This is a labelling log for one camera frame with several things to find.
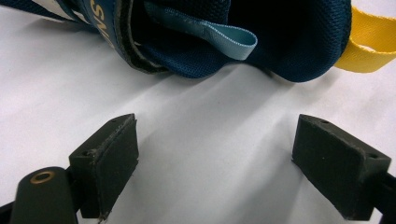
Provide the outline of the navy and white sneaker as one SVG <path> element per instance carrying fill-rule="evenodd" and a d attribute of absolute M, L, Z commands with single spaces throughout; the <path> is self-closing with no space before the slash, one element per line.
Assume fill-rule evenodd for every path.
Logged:
<path fill-rule="evenodd" d="M 396 18 L 351 0 L 0 0 L 0 6 L 84 24 L 132 68 L 206 77 L 229 63 L 292 82 L 331 67 L 372 73 L 396 59 Z"/>

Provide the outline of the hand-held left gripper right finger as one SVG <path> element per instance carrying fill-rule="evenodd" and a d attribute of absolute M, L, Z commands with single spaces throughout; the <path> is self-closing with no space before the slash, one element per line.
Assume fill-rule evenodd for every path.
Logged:
<path fill-rule="evenodd" d="M 391 158 L 331 122 L 300 115 L 292 161 L 346 220 L 396 224 L 396 177 Z"/>

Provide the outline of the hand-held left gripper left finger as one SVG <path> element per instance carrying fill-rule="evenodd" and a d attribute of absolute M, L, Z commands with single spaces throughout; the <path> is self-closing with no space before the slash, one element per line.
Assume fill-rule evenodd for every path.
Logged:
<path fill-rule="evenodd" d="M 84 218 L 107 219 L 138 164 L 136 119 L 111 119 L 70 156 L 70 171 L 82 187 Z"/>

